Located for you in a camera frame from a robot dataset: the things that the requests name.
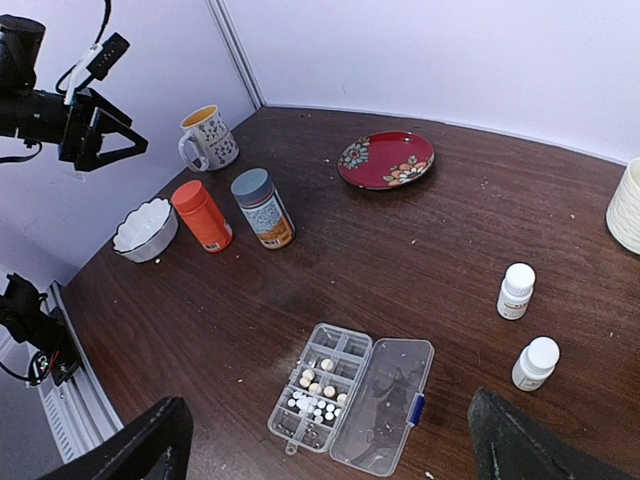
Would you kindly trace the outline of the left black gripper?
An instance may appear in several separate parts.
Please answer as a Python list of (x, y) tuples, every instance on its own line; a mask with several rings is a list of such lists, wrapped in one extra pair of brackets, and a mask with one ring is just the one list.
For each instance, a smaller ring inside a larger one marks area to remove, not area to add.
[[(56, 145), (61, 161), (84, 172), (145, 153), (148, 141), (133, 130), (132, 118), (95, 90), (81, 90), (67, 105), (64, 95), (34, 88), (45, 31), (38, 21), (1, 16), (1, 135), (21, 139), (37, 152)], [(132, 145), (101, 153), (109, 134)]]

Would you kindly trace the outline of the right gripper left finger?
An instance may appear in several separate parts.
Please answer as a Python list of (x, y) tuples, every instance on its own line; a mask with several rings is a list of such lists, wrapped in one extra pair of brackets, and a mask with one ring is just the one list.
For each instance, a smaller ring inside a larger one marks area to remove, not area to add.
[(182, 397), (164, 397), (104, 443), (45, 479), (184, 479), (193, 418)]

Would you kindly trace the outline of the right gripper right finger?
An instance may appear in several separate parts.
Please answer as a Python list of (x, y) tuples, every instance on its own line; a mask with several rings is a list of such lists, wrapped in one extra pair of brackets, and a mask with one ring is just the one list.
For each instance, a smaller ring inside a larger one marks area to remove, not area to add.
[(564, 442), (495, 392), (479, 388), (467, 411), (479, 479), (629, 479)]

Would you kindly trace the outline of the white pill bottle front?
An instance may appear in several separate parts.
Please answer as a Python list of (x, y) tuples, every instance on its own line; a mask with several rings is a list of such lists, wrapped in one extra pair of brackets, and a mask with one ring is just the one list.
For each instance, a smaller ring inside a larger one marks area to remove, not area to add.
[(552, 375), (560, 359), (560, 348), (550, 337), (537, 337), (520, 353), (511, 373), (513, 384), (532, 392)]

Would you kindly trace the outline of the white pill bottle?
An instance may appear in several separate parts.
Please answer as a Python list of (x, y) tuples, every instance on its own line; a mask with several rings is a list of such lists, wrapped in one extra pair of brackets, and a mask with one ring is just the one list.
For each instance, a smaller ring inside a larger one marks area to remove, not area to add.
[(496, 303), (497, 312), (502, 318), (515, 321), (524, 316), (535, 281), (535, 271), (528, 264), (514, 263), (507, 268)]
[(532, 392), (552, 375), (560, 359), (560, 348), (550, 337), (537, 337), (520, 353), (511, 373), (513, 384)]

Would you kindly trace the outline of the orange pill bottle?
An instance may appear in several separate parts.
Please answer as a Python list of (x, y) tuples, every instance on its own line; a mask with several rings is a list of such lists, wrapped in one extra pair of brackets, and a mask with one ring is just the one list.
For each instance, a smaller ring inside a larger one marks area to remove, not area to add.
[(232, 243), (231, 225), (200, 180), (177, 188), (171, 203), (206, 252), (218, 253)]

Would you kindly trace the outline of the clear plastic pill organizer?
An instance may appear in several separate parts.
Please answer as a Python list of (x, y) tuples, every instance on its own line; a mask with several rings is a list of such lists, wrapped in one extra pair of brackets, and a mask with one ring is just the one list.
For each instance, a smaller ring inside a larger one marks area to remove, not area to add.
[(377, 477), (392, 475), (425, 406), (435, 356), (423, 339), (380, 338), (319, 323), (267, 426), (300, 449)]

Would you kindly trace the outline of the grey lid pill bottle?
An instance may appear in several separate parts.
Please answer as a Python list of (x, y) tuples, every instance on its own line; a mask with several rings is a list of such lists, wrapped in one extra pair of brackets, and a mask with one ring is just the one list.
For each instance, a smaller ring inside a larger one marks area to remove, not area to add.
[(277, 250), (293, 241), (294, 224), (267, 170), (254, 168), (241, 173), (230, 189), (263, 247)]

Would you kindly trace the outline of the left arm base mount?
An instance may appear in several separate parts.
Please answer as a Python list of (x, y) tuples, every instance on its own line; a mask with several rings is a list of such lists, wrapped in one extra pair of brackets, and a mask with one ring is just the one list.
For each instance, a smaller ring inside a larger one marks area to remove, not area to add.
[(20, 375), (4, 363), (1, 369), (12, 378), (32, 387), (49, 377), (55, 386), (68, 381), (80, 366), (81, 359), (65, 321), (63, 310), (44, 310), (49, 299), (28, 280), (17, 273), (6, 276), (8, 285), (1, 295), (1, 325), (17, 343), (29, 343), (36, 348), (27, 373)]

